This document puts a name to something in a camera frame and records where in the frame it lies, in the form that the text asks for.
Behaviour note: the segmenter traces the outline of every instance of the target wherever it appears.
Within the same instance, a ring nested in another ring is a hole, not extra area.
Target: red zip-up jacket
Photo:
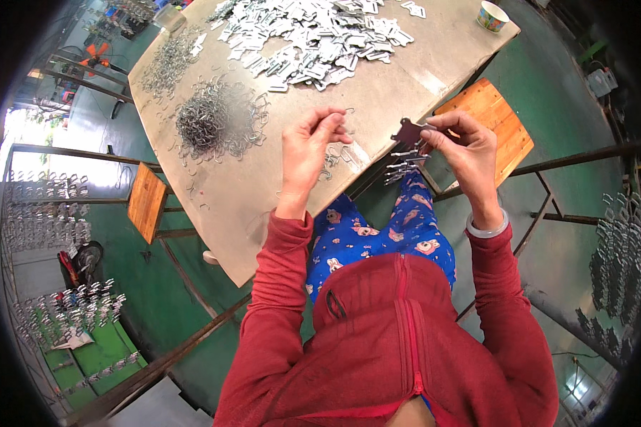
[[[522,295],[511,227],[468,235],[485,341],[455,322],[442,269],[389,253],[332,273],[302,346],[313,220],[271,213],[252,302],[215,426],[381,426],[416,394],[438,426],[552,426],[558,390],[546,338]]]

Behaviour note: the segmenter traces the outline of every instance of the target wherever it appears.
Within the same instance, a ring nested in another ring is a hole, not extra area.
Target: finger
[[[438,128],[440,131],[451,129],[459,135],[470,134],[486,129],[477,120],[470,117],[463,110],[447,111],[434,117],[429,117],[426,122]]]
[[[301,119],[299,119],[299,122],[297,122],[297,125],[306,129],[310,133],[314,128],[316,128],[321,120],[331,114],[344,115],[346,114],[346,110],[340,107],[331,107],[329,105],[324,107],[315,107],[305,112],[304,115],[301,116]]]
[[[445,134],[439,131],[421,131],[420,137],[434,149],[438,149],[447,160],[452,157],[455,150],[459,148],[454,141],[451,141]]]
[[[323,142],[329,141],[330,137],[335,133],[335,129],[342,126],[342,124],[344,124],[344,116],[342,114],[333,113],[328,115],[320,121],[313,136]]]
[[[351,139],[351,137],[349,135],[347,135],[346,133],[333,133],[331,135],[331,137],[330,137],[330,142],[331,143],[333,143],[333,142],[341,142],[341,143],[345,143],[345,144],[350,144],[353,141],[354,140]]]

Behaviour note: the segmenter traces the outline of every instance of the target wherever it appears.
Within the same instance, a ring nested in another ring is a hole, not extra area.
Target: bracelet
[[[470,215],[468,215],[468,220],[466,221],[465,228],[467,228],[468,232],[475,237],[479,237],[479,238],[496,237],[499,234],[503,233],[509,224],[508,212],[506,212],[503,208],[501,208],[501,212],[503,212],[503,223],[500,226],[498,226],[496,230],[486,231],[486,230],[478,230],[477,228],[475,228],[475,226],[472,225],[472,212],[470,212]]]

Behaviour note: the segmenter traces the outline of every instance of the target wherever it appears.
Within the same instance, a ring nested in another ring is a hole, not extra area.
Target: blue cartoon pants
[[[320,213],[314,222],[316,241],[308,265],[306,291],[316,302],[333,271],[363,258],[384,253],[409,253],[439,265],[453,289],[456,261],[453,248],[437,228],[432,196],[415,171],[401,181],[390,222],[382,230],[368,225],[345,194]]]

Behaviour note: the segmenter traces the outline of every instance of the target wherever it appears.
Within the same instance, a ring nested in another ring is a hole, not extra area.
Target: concrete floor
[[[580,71],[558,35],[529,4],[503,0],[500,5],[522,32],[496,56],[483,76],[516,110],[535,142],[535,148],[523,165],[614,144],[597,102],[587,91]],[[119,45],[115,44],[115,54],[127,56],[130,64],[134,64],[154,34],[156,29],[151,27],[132,43],[120,40]],[[135,108],[125,105],[118,118],[108,120],[106,117],[113,104],[114,99],[97,92],[83,90],[79,93],[69,125],[67,146],[106,151],[109,144],[115,154],[155,160]],[[93,197],[126,197],[137,169],[98,160],[82,162],[76,168],[79,175],[86,171],[96,184],[91,191]],[[427,168],[440,186],[453,182],[453,175],[441,158],[430,160]],[[621,166],[616,160],[546,172],[547,181],[565,213],[592,216],[602,215],[601,194],[616,192],[621,186],[621,175]],[[538,210],[545,193],[534,175],[509,178],[498,193],[511,217],[515,246],[531,223],[528,213]],[[387,222],[396,196],[396,186],[383,187],[378,183],[357,203],[365,218],[373,226],[381,227]],[[177,205],[173,196],[169,201],[169,206],[172,205]],[[435,210],[443,233],[456,251],[458,281],[454,286],[453,303],[462,310],[474,297],[470,245],[462,233],[470,206],[464,197],[456,197],[439,202]],[[125,206],[97,205],[88,218],[93,224],[93,238],[105,249],[106,275],[115,278],[116,286],[128,296],[123,308],[128,333],[136,337],[136,345],[145,350],[148,361],[170,351],[210,320],[183,286],[161,246],[146,244],[128,220]],[[190,222],[182,212],[166,214],[162,221],[162,228],[188,226]],[[523,279],[553,296],[565,310],[581,307],[588,316],[593,315],[589,259],[596,244],[594,231],[593,227],[577,224],[541,223],[520,259]],[[217,311],[230,307],[251,289],[251,284],[238,289],[220,267],[204,263],[202,251],[207,248],[198,238],[173,239],[170,244],[205,300]],[[148,262],[140,251],[152,252]],[[243,314],[244,310],[241,310],[239,318]],[[542,313],[535,310],[535,315],[553,353],[593,354]],[[482,340],[476,314],[462,326]],[[302,335],[307,339],[312,334],[307,316]],[[238,327],[229,322],[173,367],[173,375],[185,396],[208,413],[213,413],[217,406],[220,388],[237,345]],[[580,358],[580,361],[601,379],[610,373],[600,359]],[[558,386],[564,395],[562,385],[574,373],[570,356],[556,355],[554,365]]]

